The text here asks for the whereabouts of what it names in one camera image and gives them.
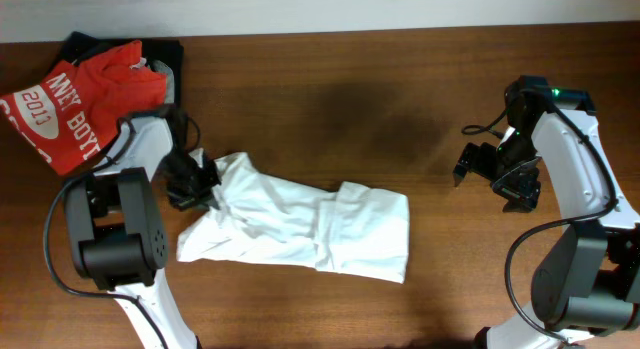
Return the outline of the white printed t-shirt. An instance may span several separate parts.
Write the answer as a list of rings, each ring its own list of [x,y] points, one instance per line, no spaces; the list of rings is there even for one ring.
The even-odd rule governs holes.
[[[215,161],[210,207],[178,236],[176,258],[301,266],[402,284],[406,195],[344,181],[326,191],[259,172],[245,152]]]

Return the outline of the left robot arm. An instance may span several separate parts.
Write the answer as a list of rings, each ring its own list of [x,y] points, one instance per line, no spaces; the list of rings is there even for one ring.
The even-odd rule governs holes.
[[[74,268],[96,289],[72,289],[58,275],[54,282],[75,296],[115,301],[146,348],[201,345],[169,288],[168,236],[152,190],[154,177],[161,176],[171,207],[216,206],[217,166],[187,144],[195,125],[174,104],[120,118],[105,157],[69,179],[55,199],[64,207]]]

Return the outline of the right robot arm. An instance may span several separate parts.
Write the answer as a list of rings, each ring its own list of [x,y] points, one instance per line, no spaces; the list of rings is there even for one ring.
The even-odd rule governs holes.
[[[504,91],[505,132],[469,125],[465,135],[490,133],[500,142],[467,144],[452,176],[469,173],[505,199],[504,211],[530,213],[541,193],[538,165],[549,173],[561,217],[520,234],[505,258],[504,282],[515,315],[481,329],[475,348],[581,348],[585,341],[639,327],[639,214],[607,160],[597,110],[588,92],[554,87],[522,75]],[[511,268],[533,235],[561,236],[537,266],[530,301],[521,305]]]

